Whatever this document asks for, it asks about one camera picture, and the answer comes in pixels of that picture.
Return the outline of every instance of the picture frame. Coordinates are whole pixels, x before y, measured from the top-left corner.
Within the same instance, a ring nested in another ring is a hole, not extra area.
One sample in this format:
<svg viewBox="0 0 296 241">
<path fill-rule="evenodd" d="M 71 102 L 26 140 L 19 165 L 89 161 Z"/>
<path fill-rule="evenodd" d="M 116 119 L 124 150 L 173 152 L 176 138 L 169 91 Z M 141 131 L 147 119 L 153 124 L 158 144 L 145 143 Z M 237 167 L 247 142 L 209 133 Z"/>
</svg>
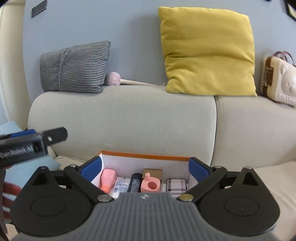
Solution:
<svg viewBox="0 0 296 241">
<path fill-rule="evenodd" d="M 285 3 L 287 14 L 296 21 L 296 10 L 288 3 Z"/>
</svg>

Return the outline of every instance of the sofa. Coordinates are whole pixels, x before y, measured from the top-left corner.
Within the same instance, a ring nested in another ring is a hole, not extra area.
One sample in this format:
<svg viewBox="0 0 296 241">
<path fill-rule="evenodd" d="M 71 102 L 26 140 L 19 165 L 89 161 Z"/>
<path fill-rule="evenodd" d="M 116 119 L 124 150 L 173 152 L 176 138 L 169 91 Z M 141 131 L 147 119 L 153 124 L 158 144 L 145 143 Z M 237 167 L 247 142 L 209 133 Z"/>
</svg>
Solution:
<svg viewBox="0 0 296 241">
<path fill-rule="evenodd" d="M 64 126 L 52 146 L 61 163 L 82 164 L 100 150 L 195 156 L 229 171 L 256 169 L 281 208 L 274 233 L 296 230 L 296 110 L 264 97 L 169 94 L 165 86 L 106 86 L 100 94 L 46 92 L 32 104 L 28 128 Z"/>
</svg>

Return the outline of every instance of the pink squeeze tube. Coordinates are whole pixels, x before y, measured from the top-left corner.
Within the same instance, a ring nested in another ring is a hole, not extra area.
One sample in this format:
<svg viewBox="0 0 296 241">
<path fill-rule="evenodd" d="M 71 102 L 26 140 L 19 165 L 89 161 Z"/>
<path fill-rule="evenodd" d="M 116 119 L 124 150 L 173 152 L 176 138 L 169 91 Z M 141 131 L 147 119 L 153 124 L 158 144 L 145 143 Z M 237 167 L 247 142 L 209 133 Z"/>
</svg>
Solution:
<svg viewBox="0 0 296 241">
<path fill-rule="evenodd" d="M 102 187 L 101 190 L 105 193 L 109 193 L 110 188 L 114 185 L 116 181 L 116 172 L 111 169 L 104 169 L 102 176 L 101 176 L 101 182 Z"/>
</svg>

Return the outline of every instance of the pink cup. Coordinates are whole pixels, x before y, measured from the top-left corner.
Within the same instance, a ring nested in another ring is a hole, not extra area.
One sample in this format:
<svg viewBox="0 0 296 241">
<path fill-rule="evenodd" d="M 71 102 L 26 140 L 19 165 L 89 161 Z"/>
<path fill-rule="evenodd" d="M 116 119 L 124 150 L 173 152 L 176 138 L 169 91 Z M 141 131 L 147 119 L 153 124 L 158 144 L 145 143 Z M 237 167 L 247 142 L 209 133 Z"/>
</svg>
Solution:
<svg viewBox="0 0 296 241">
<path fill-rule="evenodd" d="M 156 177 L 151 177 L 150 173 L 145 174 L 145 178 L 141 184 L 141 192 L 159 192 L 160 180 Z"/>
</svg>

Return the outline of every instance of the houndstooth pillow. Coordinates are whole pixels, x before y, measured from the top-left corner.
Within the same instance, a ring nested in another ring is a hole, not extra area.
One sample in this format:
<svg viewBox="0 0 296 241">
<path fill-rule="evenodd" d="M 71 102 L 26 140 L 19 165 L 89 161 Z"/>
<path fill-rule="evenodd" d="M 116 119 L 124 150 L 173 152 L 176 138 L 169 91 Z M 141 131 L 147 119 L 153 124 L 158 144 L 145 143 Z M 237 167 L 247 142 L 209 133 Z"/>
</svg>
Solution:
<svg viewBox="0 0 296 241">
<path fill-rule="evenodd" d="M 100 93 L 106 75 L 111 43 L 77 45 L 40 58 L 43 90 Z"/>
</svg>

